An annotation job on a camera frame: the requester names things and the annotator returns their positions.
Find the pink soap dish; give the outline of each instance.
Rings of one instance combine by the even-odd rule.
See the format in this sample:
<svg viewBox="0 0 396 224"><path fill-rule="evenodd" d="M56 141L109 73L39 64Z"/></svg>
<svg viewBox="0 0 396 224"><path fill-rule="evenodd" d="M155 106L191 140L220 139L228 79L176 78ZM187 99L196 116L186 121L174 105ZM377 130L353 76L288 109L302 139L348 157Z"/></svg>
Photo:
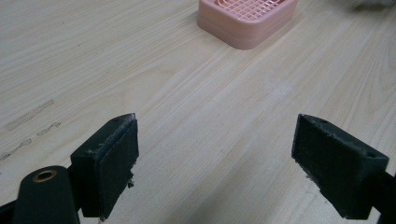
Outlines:
<svg viewBox="0 0 396 224"><path fill-rule="evenodd" d="M291 20L297 0L200 0L198 25L236 49L253 49Z"/></svg>

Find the light wood tabletop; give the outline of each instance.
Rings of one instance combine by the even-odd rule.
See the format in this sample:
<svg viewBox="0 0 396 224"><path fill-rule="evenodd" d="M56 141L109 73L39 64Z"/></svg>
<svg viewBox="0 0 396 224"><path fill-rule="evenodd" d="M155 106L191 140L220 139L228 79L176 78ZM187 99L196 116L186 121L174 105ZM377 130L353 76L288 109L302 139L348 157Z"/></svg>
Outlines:
<svg viewBox="0 0 396 224"><path fill-rule="evenodd" d="M396 7L342 2L300 0L286 26L239 50L197 26L198 0L0 1L0 204L136 113L134 187L106 223L376 223L375 209L339 217L290 156L304 113L396 171Z"/></svg>

